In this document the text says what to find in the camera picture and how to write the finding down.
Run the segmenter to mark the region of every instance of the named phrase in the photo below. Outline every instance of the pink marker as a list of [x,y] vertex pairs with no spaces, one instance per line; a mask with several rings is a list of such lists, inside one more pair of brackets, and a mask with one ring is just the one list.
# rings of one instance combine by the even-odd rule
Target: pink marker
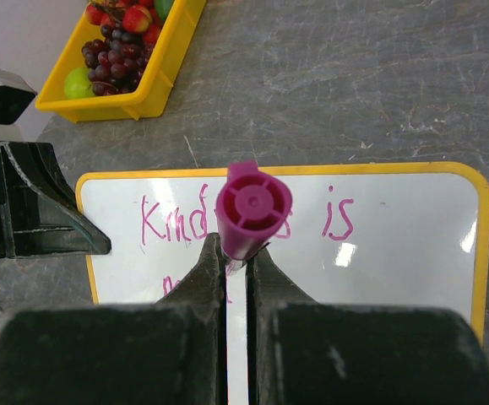
[[283,225],[292,203],[289,188],[259,171],[254,160],[229,165],[216,199],[224,253],[234,261],[252,258]]

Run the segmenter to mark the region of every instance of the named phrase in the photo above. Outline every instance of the strawberry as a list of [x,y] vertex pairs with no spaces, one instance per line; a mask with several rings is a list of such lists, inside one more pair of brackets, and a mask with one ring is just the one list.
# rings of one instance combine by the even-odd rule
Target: strawberry
[[156,24],[152,24],[143,34],[143,43],[155,45],[160,37],[160,32],[161,28]]
[[155,8],[149,8],[150,16],[152,17],[152,22],[158,25],[160,28],[163,27],[163,19],[160,18],[158,12]]
[[100,25],[101,18],[105,15],[105,13],[96,8],[94,4],[86,6],[84,13],[86,14],[86,19],[89,20],[89,23],[93,25]]
[[112,28],[115,28],[117,26],[117,23],[115,23],[111,17],[109,17],[108,14],[103,14],[103,17],[101,17],[101,23],[100,25],[109,25]]
[[122,27],[132,34],[143,34],[152,23],[149,10],[143,6],[135,5],[126,10],[122,19]]

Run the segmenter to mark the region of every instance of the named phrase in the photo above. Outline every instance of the yellow plastic bin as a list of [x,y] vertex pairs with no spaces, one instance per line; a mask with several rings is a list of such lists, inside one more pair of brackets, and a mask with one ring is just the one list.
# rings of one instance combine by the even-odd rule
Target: yellow plastic bin
[[56,112],[71,122],[160,116],[205,4],[206,0],[175,0],[135,91],[68,100],[64,95],[64,80],[72,70],[84,66],[82,46],[86,41],[103,39],[100,27],[90,24],[83,14],[38,95],[35,107],[40,111]]

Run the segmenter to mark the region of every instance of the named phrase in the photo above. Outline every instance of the gray tabletop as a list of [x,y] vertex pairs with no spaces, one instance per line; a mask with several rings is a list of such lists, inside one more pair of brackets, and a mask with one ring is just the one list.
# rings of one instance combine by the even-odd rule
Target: gray tabletop
[[[455,160],[489,180],[489,0],[218,0],[163,117],[41,135],[64,175]],[[83,257],[0,260],[0,303],[91,302]],[[489,281],[485,348],[489,356]]]

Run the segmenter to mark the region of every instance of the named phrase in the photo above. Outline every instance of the whiteboard surface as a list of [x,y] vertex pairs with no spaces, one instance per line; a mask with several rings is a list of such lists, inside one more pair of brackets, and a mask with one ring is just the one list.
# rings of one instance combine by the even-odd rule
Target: whiteboard surface
[[[277,177],[293,207],[269,252],[315,300],[446,307],[471,321],[479,195],[470,181],[451,173]],[[217,230],[224,184],[224,176],[87,179],[84,213],[112,241],[109,255],[91,257],[98,301],[168,293]],[[247,403],[243,274],[227,280],[232,405]]]

